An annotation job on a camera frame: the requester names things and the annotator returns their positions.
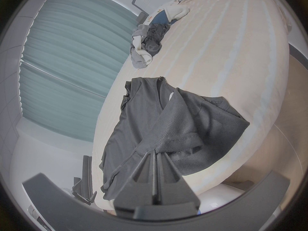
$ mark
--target bed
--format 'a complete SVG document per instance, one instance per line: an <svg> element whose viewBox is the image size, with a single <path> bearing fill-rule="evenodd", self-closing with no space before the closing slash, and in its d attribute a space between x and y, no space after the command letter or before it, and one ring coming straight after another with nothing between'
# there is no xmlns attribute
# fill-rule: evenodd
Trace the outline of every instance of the bed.
<svg viewBox="0 0 308 231"><path fill-rule="evenodd" d="M164 76L173 87L200 96L225 97L250 125L233 148L212 166L184 179L196 194L224 181L260 147L284 98L289 67L289 23L274 0L183 0L190 12L171 25L161 51L144 69L130 56L98 116L92 153L95 204L113 210L100 190L98 167L121 113L125 82Z"/></svg>

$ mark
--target teal curtain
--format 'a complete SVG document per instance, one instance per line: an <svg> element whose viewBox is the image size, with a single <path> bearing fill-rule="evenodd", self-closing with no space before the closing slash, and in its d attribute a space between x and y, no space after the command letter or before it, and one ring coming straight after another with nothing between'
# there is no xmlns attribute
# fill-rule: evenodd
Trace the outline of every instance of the teal curtain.
<svg viewBox="0 0 308 231"><path fill-rule="evenodd" d="M112 0L47 0L22 53L23 116L93 141L102 104L129 55L136 19Z"/></svg>

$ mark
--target blue object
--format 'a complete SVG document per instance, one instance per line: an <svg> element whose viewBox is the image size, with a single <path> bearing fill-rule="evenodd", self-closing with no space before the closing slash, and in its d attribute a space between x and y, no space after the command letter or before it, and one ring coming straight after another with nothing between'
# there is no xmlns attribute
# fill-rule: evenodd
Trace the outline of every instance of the blue object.
<svg viewBox="0 0 308 231"><path fill-rule="evenodd" d="M23 116L93 141L102 104L129 55L136 19L112 0L47 0L22 53Z"/></svg>
<svg viewBox="0 0 308 231"><path fill-rule="evenodd" d="M177 19L173 19L171 22L168 21L168 17L166 15L165 10L162 10L161 12L159 12L151 21L151 24L156 24L156 23L160 23L160 24L169 24L172 25L174 22L176 22Z"/></svg>

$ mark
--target mattress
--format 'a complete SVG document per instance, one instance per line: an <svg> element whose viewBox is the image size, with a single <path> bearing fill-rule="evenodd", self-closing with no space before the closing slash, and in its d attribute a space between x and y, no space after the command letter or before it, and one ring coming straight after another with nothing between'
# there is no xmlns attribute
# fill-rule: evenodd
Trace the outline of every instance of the mattress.
<svg viewBox="0 0 308 231"><path fill-rule="evenodd" d="M100 190L98 167L119 121L125 82L164 76L173 87L200 96L225 97L250 122L233 148L212 166L183 178L200 194L228 178L260 147L284 98L289 67L287 18L274 0L183 0L190 12L171 25L161 51L144 69L130 56L121 68L98 116L92 153L95 203L112 210Z"/></svg>

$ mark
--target curtain fold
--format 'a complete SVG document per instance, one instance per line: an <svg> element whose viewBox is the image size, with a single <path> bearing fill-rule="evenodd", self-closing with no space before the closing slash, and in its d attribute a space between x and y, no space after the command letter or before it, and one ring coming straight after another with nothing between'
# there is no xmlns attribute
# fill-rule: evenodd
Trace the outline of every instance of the curtain fold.
<svg viewBox="0 0 308 231"><path fill-rule="evenodd" d="M23 116L93 141L102 104L129 55L136 19L111 0L47 0L22 53Z"/></svg>

